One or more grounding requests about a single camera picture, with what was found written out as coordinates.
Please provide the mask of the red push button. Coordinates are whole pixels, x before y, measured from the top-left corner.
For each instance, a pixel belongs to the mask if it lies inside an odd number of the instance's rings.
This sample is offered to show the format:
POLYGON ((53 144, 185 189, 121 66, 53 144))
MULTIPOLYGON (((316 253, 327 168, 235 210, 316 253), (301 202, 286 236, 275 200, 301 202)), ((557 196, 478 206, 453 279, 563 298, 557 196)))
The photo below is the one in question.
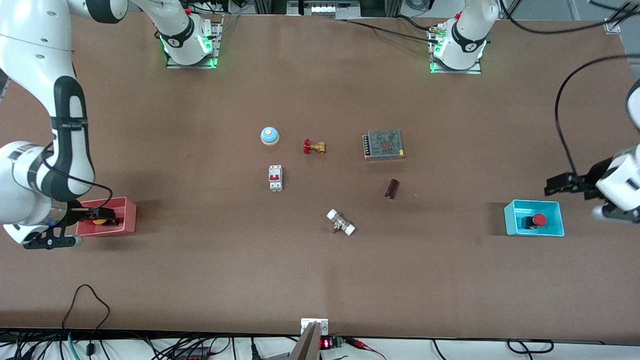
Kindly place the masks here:
POLYGON ((547 217, 542 213, 524 216, 521 219, 521 227, 525 230, 537 230, 547 225, 547 217))

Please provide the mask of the pink plastic box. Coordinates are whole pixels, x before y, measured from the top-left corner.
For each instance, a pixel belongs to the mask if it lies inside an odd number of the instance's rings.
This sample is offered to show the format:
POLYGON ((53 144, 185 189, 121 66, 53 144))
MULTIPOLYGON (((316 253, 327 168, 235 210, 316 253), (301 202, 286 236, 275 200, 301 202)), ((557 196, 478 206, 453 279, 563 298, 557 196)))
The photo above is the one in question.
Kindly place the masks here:
POLYGON ((126 197, 114 197, 104 206, 114 210, 118 225, 96 224, 94 221, 77 223, 75 234, 80 237, 115 237, 133 234, 136 230, 137 205, 126 197))

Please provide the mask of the cyan plastic box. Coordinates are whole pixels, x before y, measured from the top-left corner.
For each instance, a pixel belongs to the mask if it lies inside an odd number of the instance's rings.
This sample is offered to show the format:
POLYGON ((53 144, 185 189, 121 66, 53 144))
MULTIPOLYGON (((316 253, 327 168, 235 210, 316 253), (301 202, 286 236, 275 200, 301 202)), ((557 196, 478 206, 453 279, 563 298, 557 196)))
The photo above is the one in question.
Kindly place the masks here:
POLYGON ((563 237, 562 212, 558 202, 545 200, 514 199, 503 208, 505 232, 515 237, 563 237), (522 228, 523 217, 534 214, 544 214, 547 224, 534 230, 522 228))

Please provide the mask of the black power strip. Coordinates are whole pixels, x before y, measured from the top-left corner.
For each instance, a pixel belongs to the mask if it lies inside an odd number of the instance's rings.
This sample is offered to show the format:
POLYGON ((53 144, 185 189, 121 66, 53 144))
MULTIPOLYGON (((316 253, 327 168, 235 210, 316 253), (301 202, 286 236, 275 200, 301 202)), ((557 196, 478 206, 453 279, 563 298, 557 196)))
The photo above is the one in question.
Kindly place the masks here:
POLYGON ((171 360, 208 360, 211 356, 208 346, 189 346, 177 348, 173 351, 171 360))

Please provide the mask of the metal mesh power supply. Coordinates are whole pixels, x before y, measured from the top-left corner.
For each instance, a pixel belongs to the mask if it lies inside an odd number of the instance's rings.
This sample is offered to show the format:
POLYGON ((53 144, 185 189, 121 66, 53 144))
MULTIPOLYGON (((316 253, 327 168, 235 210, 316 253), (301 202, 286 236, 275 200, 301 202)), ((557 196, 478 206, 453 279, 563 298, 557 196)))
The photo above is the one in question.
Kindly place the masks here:
POLYGON ((362 136, 365 161, 394 161, 405 157, 399 129, 369 130, 362 136))

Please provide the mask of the white metal pipe fitting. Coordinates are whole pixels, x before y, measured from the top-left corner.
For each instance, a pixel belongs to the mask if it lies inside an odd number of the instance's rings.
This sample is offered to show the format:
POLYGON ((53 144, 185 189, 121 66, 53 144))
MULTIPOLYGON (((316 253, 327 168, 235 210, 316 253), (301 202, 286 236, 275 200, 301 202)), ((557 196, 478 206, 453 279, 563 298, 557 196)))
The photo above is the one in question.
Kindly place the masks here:
POLYGON ((331 223, 333 224, 333 234, 344 233, 347 236, 350 236, 357 230, 356 226, 348 221, 344 217, 342 212, 339 212, 336 209, 331 209, 326 216, 327 219, 329 219, 329 221, 331 221, 331 223))

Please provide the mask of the red alligator clip lead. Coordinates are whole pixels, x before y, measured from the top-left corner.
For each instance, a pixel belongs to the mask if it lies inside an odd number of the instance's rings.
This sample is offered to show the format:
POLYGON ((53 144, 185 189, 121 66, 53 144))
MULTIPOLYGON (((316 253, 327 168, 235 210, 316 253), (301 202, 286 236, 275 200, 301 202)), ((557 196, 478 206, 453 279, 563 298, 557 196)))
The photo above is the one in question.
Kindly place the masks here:
POLYGON ((382 354, 381 352, 375 350, 374 348, 368 346, 367 344, 365 344, 365 342, 362 342, 358 339, 352 338, 352 337, 342 337, 343 342, 345 342, 346 344, 348 344, 349 346, 352 346, 358 350, 362 350, 362 351, 368 351, 370 353, 374 353, 377 354, 378 356, 382 357, 382 360, 387 360, 386 356, 384 354, 382 354))

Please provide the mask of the grey control unit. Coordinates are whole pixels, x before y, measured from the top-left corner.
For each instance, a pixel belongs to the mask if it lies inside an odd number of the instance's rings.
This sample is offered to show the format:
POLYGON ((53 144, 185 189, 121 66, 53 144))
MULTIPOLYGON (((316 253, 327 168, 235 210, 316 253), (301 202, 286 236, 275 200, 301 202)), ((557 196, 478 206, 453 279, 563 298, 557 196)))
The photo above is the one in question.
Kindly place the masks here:
POLYGON ((360 0, 286 0, 288 16, 317 16, 332 19, 361 17, 360 0))

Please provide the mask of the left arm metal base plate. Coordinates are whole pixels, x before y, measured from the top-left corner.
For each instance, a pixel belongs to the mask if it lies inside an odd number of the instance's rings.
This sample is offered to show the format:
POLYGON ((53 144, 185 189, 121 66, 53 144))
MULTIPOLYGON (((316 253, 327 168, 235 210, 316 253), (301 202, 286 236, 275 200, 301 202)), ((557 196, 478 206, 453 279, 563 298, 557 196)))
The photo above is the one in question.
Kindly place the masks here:
POLYGON ((464 39, 460 44, 451 37, 452 29, 452 25, 444 22, 427 30, 427 39, 433 41, 429 44, 430 73, 480 75, 482 73, 480 59, 487 45, 487 39, 477 41, 464 39))

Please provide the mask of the aluminium frame profile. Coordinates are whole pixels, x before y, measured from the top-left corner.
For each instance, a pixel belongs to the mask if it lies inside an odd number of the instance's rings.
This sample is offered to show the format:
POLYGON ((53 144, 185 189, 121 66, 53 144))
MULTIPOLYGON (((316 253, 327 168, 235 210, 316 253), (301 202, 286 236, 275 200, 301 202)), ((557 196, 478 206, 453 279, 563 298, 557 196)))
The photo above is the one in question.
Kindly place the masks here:
POLYGON ((612 13, 605 18, 605 32, 607 34, 619 34, 621 32, 622 23, 640 16, 640 2, 627 1, 618 7, 611 7, 612 13))

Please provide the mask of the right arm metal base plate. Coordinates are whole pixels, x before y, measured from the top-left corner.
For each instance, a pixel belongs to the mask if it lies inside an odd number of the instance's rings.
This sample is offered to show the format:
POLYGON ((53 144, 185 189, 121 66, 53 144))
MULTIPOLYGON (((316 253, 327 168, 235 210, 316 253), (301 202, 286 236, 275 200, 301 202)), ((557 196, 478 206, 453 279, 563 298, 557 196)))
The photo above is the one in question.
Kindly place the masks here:
POLYGON ((223 22, 188 14, 189 23, 176 36, 158 34, 168 69, 215 69, 221 47, 223 22))

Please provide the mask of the silver metal bracket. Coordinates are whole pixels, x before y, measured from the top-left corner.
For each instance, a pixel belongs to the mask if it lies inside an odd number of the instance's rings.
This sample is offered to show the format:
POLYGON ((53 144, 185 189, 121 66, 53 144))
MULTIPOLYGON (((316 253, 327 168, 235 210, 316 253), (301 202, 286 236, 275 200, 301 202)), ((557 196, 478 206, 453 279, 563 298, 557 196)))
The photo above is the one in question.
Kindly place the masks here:
POLYGON ((329 335, 329 320, 326 318, 317 318, 317 317, 303 317, 300 322, 301 330, 300 333, 304 333, 306 328, 310 325, 318 324, 317 328, 320 329, 320 333, 322 337, 327 337, 329 335))

